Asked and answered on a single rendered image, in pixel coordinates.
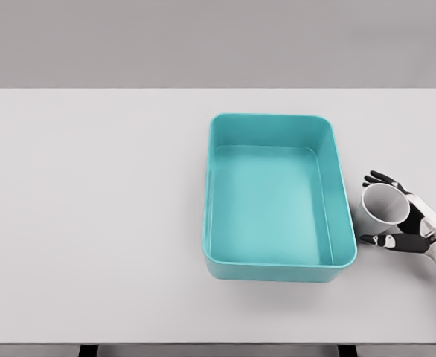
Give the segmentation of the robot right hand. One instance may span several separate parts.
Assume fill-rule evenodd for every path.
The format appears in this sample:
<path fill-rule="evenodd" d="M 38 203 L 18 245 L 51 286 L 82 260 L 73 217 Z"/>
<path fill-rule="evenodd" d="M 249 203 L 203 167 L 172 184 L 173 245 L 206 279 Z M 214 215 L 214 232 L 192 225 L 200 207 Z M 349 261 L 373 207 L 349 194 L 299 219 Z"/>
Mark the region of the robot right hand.
<path fill-rule="evenodd" d="M 436 213 L 417 195 L 406 190 L 398 181 L 375 170 L 365 177 L 363 187 L 388 184 L 400 190 L 410 203 L 408 218 L 397 225 L 395 234 L 362 235 L 359 240 L 390 251 L 426 254 L 436 240 Z"/>

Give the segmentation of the white paper cup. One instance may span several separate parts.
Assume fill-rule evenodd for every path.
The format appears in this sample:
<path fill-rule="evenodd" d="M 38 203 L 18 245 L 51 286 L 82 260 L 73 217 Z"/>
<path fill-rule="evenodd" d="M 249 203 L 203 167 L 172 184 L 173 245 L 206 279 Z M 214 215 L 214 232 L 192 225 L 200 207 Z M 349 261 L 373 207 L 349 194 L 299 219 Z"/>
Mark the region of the white paper cup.
<path fill-rule="evenodd" d="M 404 222 L 410 214 L 410 203 L 396 187 L 371 184 L 362 191 L 354 219 L 357 238 L 381 234 Z"/>

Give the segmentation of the teal rectangular plastic basket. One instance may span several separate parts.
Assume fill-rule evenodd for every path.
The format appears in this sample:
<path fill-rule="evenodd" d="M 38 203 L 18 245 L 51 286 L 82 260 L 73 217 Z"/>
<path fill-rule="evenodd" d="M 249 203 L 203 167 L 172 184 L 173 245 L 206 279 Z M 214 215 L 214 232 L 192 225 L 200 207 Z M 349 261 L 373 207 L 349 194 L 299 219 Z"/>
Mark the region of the teal rectangular plastic basket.
<path fill-rule="evenodd" d="M 202 251 L 222 280 L 327 283 L 357 244 L 334 129 L 316 115 L 210 122 Z"/>

